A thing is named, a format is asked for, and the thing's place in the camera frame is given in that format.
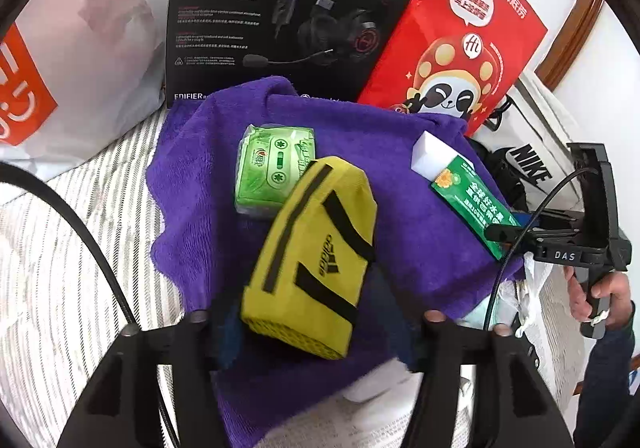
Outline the right forearm dark sleeve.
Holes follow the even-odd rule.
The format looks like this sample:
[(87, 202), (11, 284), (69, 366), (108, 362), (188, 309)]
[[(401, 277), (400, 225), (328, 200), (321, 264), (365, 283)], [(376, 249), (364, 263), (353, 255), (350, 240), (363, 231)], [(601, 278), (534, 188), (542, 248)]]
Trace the right forearm dark sleeve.
[(575, 447), (639, 448), (639, 392), (629, 393), (634, 311), (623, 327), (607, 330), (591, 350), (578, 402)]

